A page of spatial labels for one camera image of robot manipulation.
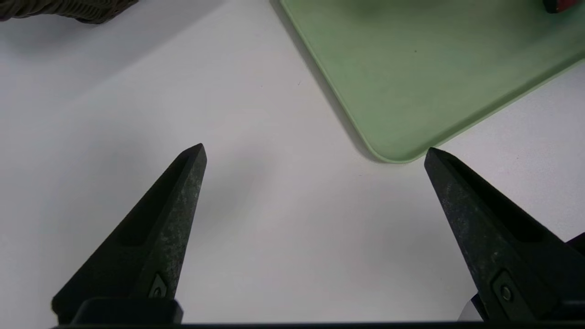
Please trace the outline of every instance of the white table surface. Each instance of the white table surface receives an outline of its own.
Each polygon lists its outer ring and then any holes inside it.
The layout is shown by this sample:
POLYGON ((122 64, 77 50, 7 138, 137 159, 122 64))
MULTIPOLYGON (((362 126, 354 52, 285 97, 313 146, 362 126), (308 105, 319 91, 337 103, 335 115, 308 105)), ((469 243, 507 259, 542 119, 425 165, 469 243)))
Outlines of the white table surface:
MULTIPOLYGON (((52 296, 196 143, 184 321, 457 319, 475 289, 422 159, 371 159, 273 5, 1 24, 1 327, 55 324, 52 296)), ((442 148, 572 238, 584 90, 581 65, 442 148)))

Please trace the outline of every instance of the light green plastic tray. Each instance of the light green plastic tray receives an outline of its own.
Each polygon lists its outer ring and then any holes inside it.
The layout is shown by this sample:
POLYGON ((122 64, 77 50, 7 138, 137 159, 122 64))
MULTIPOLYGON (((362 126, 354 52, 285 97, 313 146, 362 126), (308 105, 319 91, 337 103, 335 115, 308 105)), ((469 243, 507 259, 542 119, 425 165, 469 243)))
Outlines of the light green plastic tray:
POLYGON ((585 54, 585 5, 552 15, 540 0, 281 3, 386 162, 418 158, 585 54))

